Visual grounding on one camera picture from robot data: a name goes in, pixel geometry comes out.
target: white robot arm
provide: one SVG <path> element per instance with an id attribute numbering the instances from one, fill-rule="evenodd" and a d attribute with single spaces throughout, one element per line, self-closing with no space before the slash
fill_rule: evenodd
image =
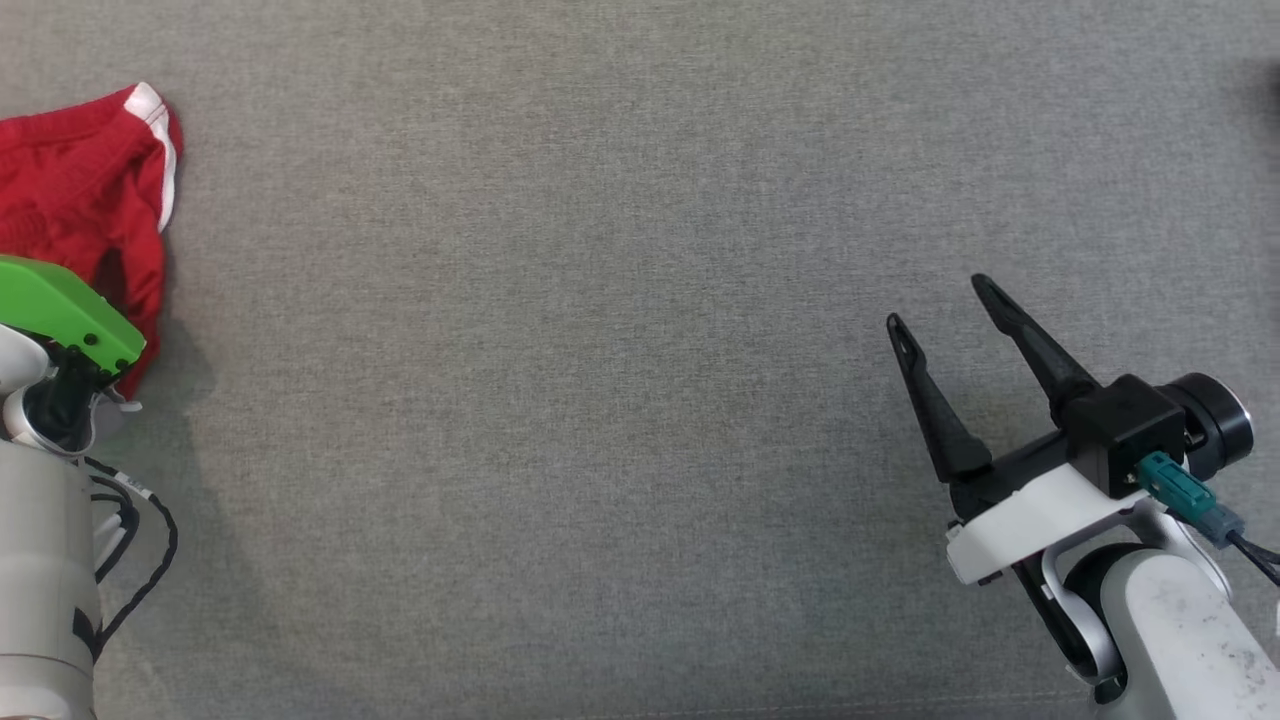
<path id="1" fill-rule="evenodd" d="M 888 333 L 938 479 L 957 520 L 947 557 L 965 584 L 1012 570 L 1071 671 L 1108 720 L 1275 717 L 1280 673 L 1231 609 L 1231 588 L 1188 527 L 1235 544 L 1280 584 L 1280 557 L 1203 480 L 1248 455 L 1252 421 L 1226 386 L 1193 373 L 1161 387 L 1094 380 L 991 278 L 974 290 L 1050 400 L 1057 430 L 993 459 L 928 374 L 906 324 Z M 1065 577 L 1060 557 L 1124 527 Z"/>
<path id="2" fill-rule="evenodd" d="M 93 664 L 177 551 L 159 498 L 87 457 L 141 340 L 70 272 L 0 258 L 0 717 L 92 720 Z M 169 548 L 104 626 L 97 583 L 137 530 L 134 497 L 160 511 Z M 99 500 L 118 511 L 96 533 Z"/>

